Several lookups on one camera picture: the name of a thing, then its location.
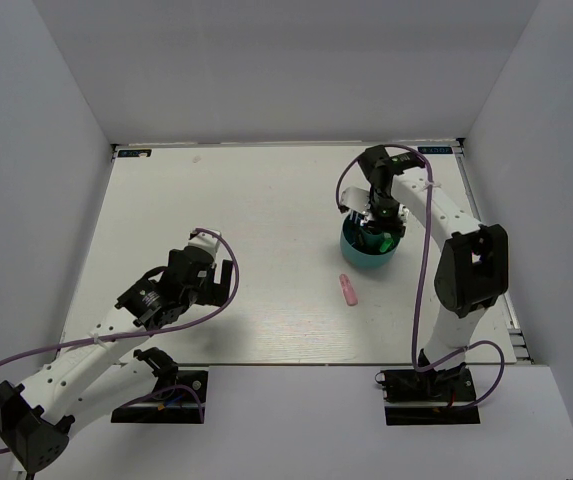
teal bowl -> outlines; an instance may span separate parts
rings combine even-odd
[[[342,255],[348,261],[348,263],[354,265],[357,268],[379,268],[390,261],[392,256],[395,254],[399,242],[394,248],[387,251],[386,253],[379,254],[369,254],[364,253],[353,246],[355,243],[355,233],[354,225],[349,217],[346,217],[342,225],[342,233],[339,238],[339,246],[342,250]],[[369,235],[366,232],[362,232],[362,237],[366,245],[372,246],[374,244],[381,243],[383,240],[383,235]]]

gray wall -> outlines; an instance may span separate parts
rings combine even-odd
[[[464,136],[537,0],[35,0],[114,143]]]
[[[59,338],[109,172],[109,144],[35,7],[0,0],[0,358]]]
[[[484,217],[509,232],[526,340],[573,422],[573,2],[540,4],[466,146]]]

pink eraser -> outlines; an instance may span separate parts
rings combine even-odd
[[[345,273],[342,273],[339,276],[339,283],[342,286],[342,293],[344,294],[344,298],[346,299],[346,304],[349,307],[353,307],[357,305],[357,294],[355,293],[355,289],[350,284],[350,280]]]

purple cord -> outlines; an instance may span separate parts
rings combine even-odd
[[[226,302],[224,302],[224,304],[221,307],[217,308],[216,310],[212,311],[211,313],[204,315],[203,317],[198,318],[197,320],[193,320],[192,322],[184,323],[184,324],[178,325],[176,327],[164,328],[164,329],[160,329],[160,330],[150,330],[150,331],[146,331],[146,332],[115,333],[112,335],[103,335],[101,337],[98,337],[98,340],[101,340],[102,342],[110,342],[113,340],[120,340],[123,338],[152,337],[153,335],[159,335],[162,333],[170,333],[170,332],[178,332],[180,330],[186,330],[187,328],[194,327],[195,325],[199,325],[200,323],[203,323],[206,320],[210,320],[211,318],[219,315],[225,308],[227,308],[231,304],[231,302],[235,298],[235,295],[237,295],[237,290],[239,288],[239,264],[237,263],[237,258],[235,257],[235,254],[233,253],[233,249],[230,247],[228,242],[226,242],[226,240],[224,240],[221,237],[221,235],[219,235],[218,233],[215,233],[211,230],[207,230],[205,228],[196,228],[194,231],[197,233],[206,233],[206,234],[216,238],[217,240],[219,240],[222,243],[222,245],[224,245],[224,248],[228,252],[228,255],[230,256],[230,258],[233,262],[233,268],[235,270],[235,284],[233,286],[232,293],[228,297],[228,300],[226,300]],[[54,350],[61,350],[61,349],[70,348],[70,347],[84,347],[86,345],[92,345],[93,343],[95,343],[94,338],[82,338],[79,340],[71,340],[69,342],[58,343],[56,345],[49,345],[46,347],[34,348],[32,350],[28,350],[28,351],[23,352],[23,353],[18,353],[16,355],[11,356],[11,357],[0,360],[0,367],[3,367],[4,365],[9,364],[11,362],[14,362],[16,360],[21,360],[22,358],[31,357],[33,355],[39,355],[41,353],[52,352]],[[8,448],[0,448],[0,454],[8,453],[9,451],[10,450]]]
[[[446,355],[446,356],[440,358],[439,360],[437,360],[437,361],[435,361],[429,365],[426,365],[424,367],[420,367],[419,364],[417,363],[417,358],[418,358],[418,356],[417,356],[417,342],[418,342],[418,337],[419,337],[419,317],[420,317],[420,312],[421,312],[421,307],[422,307],[422,296],[424,293],[424,283],[426,282],[426,270],[428,269],[428,252],[430,249],[430,234],[431,234],[431,227],[432,227],[433,181],[434,181],[433,180],[433,167],[431,166],[428,159],[423,154],[421,154],[417,150],[415,150],[414,148],[407,147],[406,145],[400,145],[397,143],[389,143],[389,144],[384,145],[384,147],[399,148],[401,150],[406,150],[407,152],[411,152],[411,153],[414,153],[415,155],[417,155],[424,162],[424,166],[426,167],[426,176],[428,177],[428,184],[427,184],[428,188],[426,189],[426,228],[425,228],[425,232],[424,232],[424,250],[422,252],[422,265],[421,265],[421,268],[419,270],[419,281],[417,282],[417,293],[415,295],[415,311],[413,313],[413,335],[412,335],[412,340],[411,340],[411,360],[413,363],[413,368],[415,369],[416,372],[423,373],[423,372],[427,372],[428,370],[434,369],[435,367],[438,367],[439,365],[443,364],[444,362],[447,362],[448,360],[459,355],[460,353],[464,353],[467,350],[472,350],[473,348],[479,347],[480,345],[490,345],[491,347],[495,348],[495,350],[497,350],[497,352],[499,353],[499,359],[500,359],[499,372],[497,374],[497,378],[496,378],[495,382],[493,383],[493,385],[491,385],[491,387],[488,389],[488,391],[484,395],[479,397],[477,400],[475,400],[474,402],[471,402],[467,405],[463,405],[461,407],[458,407],[458,408],[464,409],[464,408],[474,407],[475,405],[478,405],[480,402],[482,402],[486,398],[488,398],[490,396],[490,394],[493,393],[495,391],[495,389],[497,388],[497,386],[499,385],[499,382],[501,381],[502,376],[504,375],[504,367],[506,364],[505,358],[504,358],[504,352],[502,352],[502,349],[496,343],[491,342],[490,340],[481,340],[479,342],[475,342],[475,343],[471,344],[468,347],[458,348],[454,352],[451,352],[448,355]],[[341,189],[342,180],[344,180],[344,177],[346,176],[348,171],[353,167],[353,165],[355,165],[355,163],[357,163],[358,158],[359,157],[352,160],[348,164],[346,169],[342,172],[342,174],[339,176],[339,180],[337,181],[337,187],[335,188],[335,202],[337,203],[338,208],[340,207],[339,190]]]
[[[195,390],[193,390],[190,387],[187,387],[186,385],[172,385],[170,387],[160,388],[156,392],[149,393],[149,394],[144,395],[142,397],[131,400],[130,402],[122,405],[120,408],[129,407],[131,405],[134,405],[135,403],[143,402],[144,400],[148,400],[149,398],[156,397],[157,395],[160,395],[164,392],[169,392],[171,390],[184,390],[184,391],[190,393],[193,396],[195,403],[197,404],[197,408],[199,410],[199,420],[201,421],[201,423],[204,423],[204,406],[202,405],[202,402],[200,402],[199,397],[197,396],[197,393],[195,392]]]

purple cable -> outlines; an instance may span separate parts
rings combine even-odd
[[[426,270],[428,268],[428,252],[430,249],[430,234],[431,234],[431,228],[432,228],[432,204],[433,204],[433,181],[434,181],[434,179],[433,179],[433,167],[431,166],[428,159],[423,154],[421,154],[417,150],[415,150],[414,148],[407,147],[406,145],[401,145],[401,144],[397,144],[397,143],[385,144],[384,147],[399,148],[401,150],[406,150],[407,152],[411,152],[411,153],[414,153],[415,155],[417,155],[422,160],[422,162],[424,162],[424,166],[426,167],[426,176],[428,177],[427,178],[428,179],[428,183],[427,183],[428,188],[426,189],[426,228],[424,231],[424,250],[422,252],[422,264],[421,264],[421,268],[419,270],[419,281],[417,282],[417,293],[415,295],[415,311],[413,313],[413,335],[412,335],[412,340],[411,340],[411,360],[413,363],[413,368],[415,369],[416,372],[423,373],[423,372],[427,372],[428,370],[434,369],[435,367],[438,367],[439,365],[443,364],[444,362],[447,362],[448,360],[459,355],[460,353],[464,353],[467,350],[472,350],[473,348],[477,348],[480,345],[490,345],[491,347],[495,348],[495,350],[497,350],[497,352],[499,353],[499,358],[500,358],[499,372],[497,374],[497,378],[495,379],[495,382],[493,383],[493,385],[491,385],[491,387],[488,389],[488,391],[484,395],[479,397],[477,400],[475,400],[474,402],[471,402],[469,404],[463,405],[461,407],[458,407],[458,408],[464,409],[464,408],[474,407],[475,405],[478,405],[480,402],[482,402],[486,398],[488,398],[490,396],[490,394],[493,393],[495,391],[495,389],[497,388],[497,386],[499,385],[499,382],[501,381],[502,376],[504,375],[504,367],[505,367],[504,352],[502,352],[502,349],[496,343],[491,342],[490,340],[481,340],[479,342],[475,342],[475,343],[471,344],[468,347],[458,348],[457,350],[449,353],[448,355],[446,355],[446,356],[440,358],[439,360],[437,360],[437,361],[435,361],[429,365],[426,365],[424,367],[420,367],[419,364],[417,363],[417,358],[418,358],[418,356],[417,356],[417,342],[418,342],[418,337],[419,337],[419,317],[420,317],[420,312],[421,312],[421,307],[422,307],[422,296],[424,293],[424,283],[426,282]],[[353,167],[353,165],[355,165],[357,163],[358,159],[359,159],[359,157],[352,160],[348,164],[346,169],[342,172],[342,174],[339,176],[339,180],[337,181],[337,187],[335,189],[335,202],[337,203],[338,208],[340,207],[339,191],[341,189],[342,180],[344,180],[344,177],[346,176],[348,171]]]
[[[239,289],[239,264],[237,263],[237,258],[235,257],[235,254],[233,253],[233,249],[230,247],[228,242],[226,240],[224,240],[222,238],[222,236],[219,235],[218,233],[215,233],[211,230],[207,230],[205,228],[196,228],[194,231],[197,233],[206,233],[206,234],[216,238],[217,240],[219,240],[222,243],[222,245],[224,245],[224,248],[228,252],[230,259],[233,262],[233,269],[235,270],[235,284],[233,285],[233,291],[230,294],[230,296],[228,297],[228,300],[226,300],[226,302],[224,302],[224,304],[221,307],[217,308],[216,310],[212,311],[211,313],[204,315],[203,317],[198,318],[197,320],[193,320],[192,322],[184,323],[184,324],[178,325],[176,327],[164,328],[164,329],[160,329],[160,330],[150,330],[150,331],[146,331],[146,332],[115,333],[112,335],[103,335],[101,337],[98,337],[98,340],[100,340],[102,342],[110,342],[113,340],[120,340],[123,338],[152,337],[153,335],[158,335],[158,334],[162,334],[162,333],[170,333],[170,332],[178,332],[180,330],[186,330],[187,328],[194,327],[195,325],[199,325],[200,323],[203,323],[206,320],[210,320],[211,318],[219,315],[224,309],[226,309],[231,304],[231,302],[235,298],[235,295],[237,295],[237,290]],[[28,351],[23,352],[23,353],[18,353],[16,355],[11,356],[11,357],[0,360],[0,367],[3,367],[4,365],[7,365],[7,364],[14,362],[16,360],[21,360],[22,358],[31,357],[33,355],[39,355],[41,353],[52,352],[54,350],[61,350],[64,348],[84,347],[86,345],[92,345],[93,343],[95,343],[94,338],[82,338],[79,340],[71,340],[69,342],[58,343],[56,345],[49,345],[46,347],[34,348],[32,350],[28,350]],[[0,454],[8,453],[9,451],[10,450],[8,448],[0,448]]]
[[[122,407],[129,407],[131,405],[134,405],[135,403],[143,402],[144,400],[148,400],[149,398],[156,397],[157,395],[160,395],[164,392],[169,392],[171,390],[184,390],[184,391],[190,393],[193,396],[195,403],[197,404],[197,408],[199,410],[199,420],[202,423],[204,423],[204,406],[202,405],[202,402],[200,402],[199,397],[197,396],[197,393],[195,392],[195,390],[193,390],[190,387],[187,387],[186,385],[172,385],[170,387],[160,388],[156,392],[149,393],[149,394],[144,395],[142,397],[131,400],[130,402],[127,402],[124,405],[122,405]]]

